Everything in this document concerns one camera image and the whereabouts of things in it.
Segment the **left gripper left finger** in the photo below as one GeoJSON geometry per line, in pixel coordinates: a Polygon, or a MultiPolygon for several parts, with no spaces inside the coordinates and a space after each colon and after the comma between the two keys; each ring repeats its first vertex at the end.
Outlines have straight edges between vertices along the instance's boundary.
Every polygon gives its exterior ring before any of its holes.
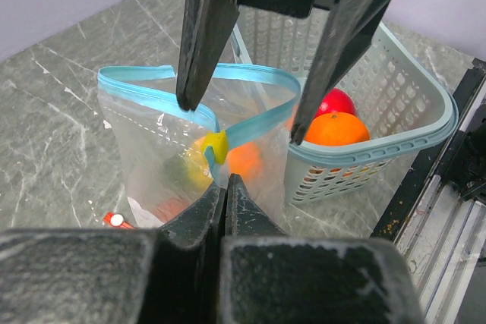
{"type": "Polygon", "coordinates": [[[153,229],[1,235],[3,323],[214,323],[226,191],[153,229]]]}

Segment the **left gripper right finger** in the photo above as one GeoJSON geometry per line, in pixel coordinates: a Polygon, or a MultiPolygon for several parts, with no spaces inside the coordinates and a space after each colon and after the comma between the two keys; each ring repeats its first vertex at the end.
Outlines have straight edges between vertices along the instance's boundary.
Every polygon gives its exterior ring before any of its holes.
{"type": "Polygon", "coordinates": [[[409,268],[391,242],[284,235],[238,175],[229,180],[227,208],[220,322],[424,322],[409,268]]]}

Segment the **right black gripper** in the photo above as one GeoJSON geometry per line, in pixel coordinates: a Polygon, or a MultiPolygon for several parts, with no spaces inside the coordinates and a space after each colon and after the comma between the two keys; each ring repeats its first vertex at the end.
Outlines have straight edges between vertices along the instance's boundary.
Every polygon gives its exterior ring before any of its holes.
{"type": "MultiPolygon", "coordinates": [[[[323,29],[292,124],[301,144],[322,99],[366,52],[391,0],[238,0],[238,4],[306,18],[313,8],[331,11],[323,29]]],[[[238,19],[237,0],[185,0],[176,81],[178,105],[194,111],[202,100],[238,19]]]]}

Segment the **clear bag orange zipper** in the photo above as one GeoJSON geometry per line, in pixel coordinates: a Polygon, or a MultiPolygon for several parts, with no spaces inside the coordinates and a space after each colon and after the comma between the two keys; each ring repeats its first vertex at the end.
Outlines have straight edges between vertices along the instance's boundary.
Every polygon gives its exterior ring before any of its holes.
{"type": "Polygon", "coordinates": [[[103,217],[103,222],[113,228],[134,229],[132,225],[125,221],[122,214],[107,212],[103,217]]]}

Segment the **green yellow toy mango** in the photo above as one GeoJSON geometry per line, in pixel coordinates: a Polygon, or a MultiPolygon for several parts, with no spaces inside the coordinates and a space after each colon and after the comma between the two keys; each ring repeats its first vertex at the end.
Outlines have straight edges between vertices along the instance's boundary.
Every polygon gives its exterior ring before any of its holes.
{"type": "Polygon", "coordinates": [[[204,137],[195,140],[182,154],[163,163],[166,180],[185,193],[203,193],[212,183],[207,161],[201,153],[204,137]]]}

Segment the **red toy apple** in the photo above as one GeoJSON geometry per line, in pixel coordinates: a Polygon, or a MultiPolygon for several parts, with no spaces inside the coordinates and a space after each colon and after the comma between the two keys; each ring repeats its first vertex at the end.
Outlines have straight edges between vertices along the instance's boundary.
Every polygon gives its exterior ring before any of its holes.
{"type": "Polygon", "coordinates": [[[336,112],[344,112],[347,114],[356,115],[355,105],[351,98],[342,90],[333,88],[323,98],[314,117],[317,118],[323,114],[336,112]]]}

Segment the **clear zip top bag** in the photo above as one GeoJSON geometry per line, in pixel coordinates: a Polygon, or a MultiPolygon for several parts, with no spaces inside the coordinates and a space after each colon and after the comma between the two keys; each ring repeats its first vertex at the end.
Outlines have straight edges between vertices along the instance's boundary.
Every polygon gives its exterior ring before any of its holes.
{"type": "Polygon", "coordinates": [[[289,122],[301,92],[295,77],[220,63],[192,112],[178,105],[169,65],[108,66],[97,79],[138,227],[169,222],[211,184],[226,187],[233,174],[259,208],[282,221],[289,122]]]}

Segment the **orange toy fruit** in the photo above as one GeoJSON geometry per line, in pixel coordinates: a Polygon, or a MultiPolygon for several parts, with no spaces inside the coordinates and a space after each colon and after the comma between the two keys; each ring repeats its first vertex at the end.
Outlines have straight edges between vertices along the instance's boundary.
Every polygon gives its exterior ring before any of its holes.
{"type": "Polygon", "coordinates": [[[346,146],[370,140],[365,124],[344,112],[323,114],[315,118],[304,140],[320,146],[346,146]]]}

